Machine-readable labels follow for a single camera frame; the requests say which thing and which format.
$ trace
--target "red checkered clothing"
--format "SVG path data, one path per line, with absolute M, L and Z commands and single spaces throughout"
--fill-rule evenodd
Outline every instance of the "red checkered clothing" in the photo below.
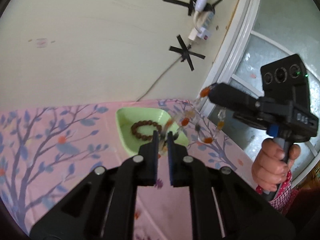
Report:
M 274 200 L 269 202 L 271 206 L 273 206 L 276 210 L 280 211 L 283 215 L 285 215 L 288 212 L 291 204 L 293 203 L 298 193 L 297 190 L 291 189 L 291 179 L 292 174 L 291 171 L 289 171 L 287 179 L 284 183 L 282 183 L 278 195 Z M 257 186 L 256 192 L 262 194 L 263 189 L 260 186 Z

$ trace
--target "light green plate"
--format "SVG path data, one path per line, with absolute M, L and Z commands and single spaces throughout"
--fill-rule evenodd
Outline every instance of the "light green plate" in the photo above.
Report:
M 121 143 L 124 149 L 127 151 L 129 156 L 134 156 L 139 152 L 141 145 L 148 143 L 137 139 L 131 133 L 131 126 L 139 121 L 152 120 L 158 124 L 164 126 L 166 122 L 170 119 L 170 115 L 158 108 L 141 108 L 141 107 L 124 107 L 116 112 L 116 123 L 118 127 L 118 133 L 120 136 Z M 178 129 L 177 123 L 174 123 L 169 131 L 175 133 Z M 152 135 L 154 126 L 145 125 L 138 128 L 138 131 L 143 135 Z M 189 140 L 186 135 L 181 132 L 175 143 L 188 146 Z

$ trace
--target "table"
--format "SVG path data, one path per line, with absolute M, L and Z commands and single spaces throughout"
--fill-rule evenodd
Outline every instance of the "table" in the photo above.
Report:
M 31 227 L 92 169 L 119 166 L 129 156 L 117 133 L 116 111 L 122 107 L 161 108 L 174 115 L 189 106 L 182 100 L 116 102 L 46 107 L 0 113 L 0 196 L 28 234 Z M 215 125 L 201 116 L 205 134 Z M 231 167 L 249 185 L 251 159 L 223 132 L 212 144 L 197 140 L 194 124 L 185 127 L 190 155 L 207 166 Z M 188 188 L 169 183 L 166 156 L 158 163 L 154 187 L 139 187 L 134 238 L 192 239 Z

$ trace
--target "finger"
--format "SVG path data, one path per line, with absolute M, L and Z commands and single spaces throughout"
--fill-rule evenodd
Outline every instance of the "finger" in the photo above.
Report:
M 265 153 L 259 153 L 255 162 L 272 174 L 284 174 L 289 171 L 288 165 L 280 160 L 269 157 Z
M 301 153 L 300 146 L 297 144 L 294 144 L 289 149 L 289 158 L 294 161 L 299 157 L 300 153 Z
M 279 184 L 287 179 L 286 173 L 273 174 L 260 165 L 252 166 L 252 175 L 271 184 Z
M 294 164 L 294 161 L 299 157 L 300 153 L 301 153 L 301 149 L 299 145 L 294 144 L 291 146 L 291 148 L 289 149 L 289 162 L 288 162 L 289 169 L 291 169 L 291 167 Z
M 264 190 L 268 190 L 268 191 L 277 191 L 277 185 L 276 184 L 272 184 L 272 183 L 268 183 L 262 179 L 256 178 L 254 180 L 260 187 L 262 187 Z
M 277 160 L 282 160 L 284 158 L 284 151 L 270 138 L 263 141 L 261 150 L 271 158 Z

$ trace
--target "cable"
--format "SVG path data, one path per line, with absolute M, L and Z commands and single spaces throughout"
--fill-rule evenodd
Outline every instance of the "cable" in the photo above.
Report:
M 189 40 L 189 45 L 191 46 L 193 43 L 192 40 Z M 136 102 L 140 101 L 143 97 L 145 97 L 149 92 L 150 90 L 158 83 L 158 81 L 164 76 L 164 74 L 166 74 L 168 72 L 168 70 L 170 68 L 172 68 L 178 61 L 180 61 L 182 59 L 182 56 L 178 57 L 169 67 L 166 68 L 165 71 L 162 72 L 162 74 L 156 79 L 156 81 L 153 82 L 153 84 L 148 88 L 148 90 L 146 92 L 144 92 L 142 94 L 142 96 L 140 96 Z
M 194 25 L 195 29 L 197 30 L 197 32 L 202 33 L 202 31 L 197 26 L 198 16 L 199 16 L 199 12 L 195 11 L 195 14 L 193 16 L 193 25 Z

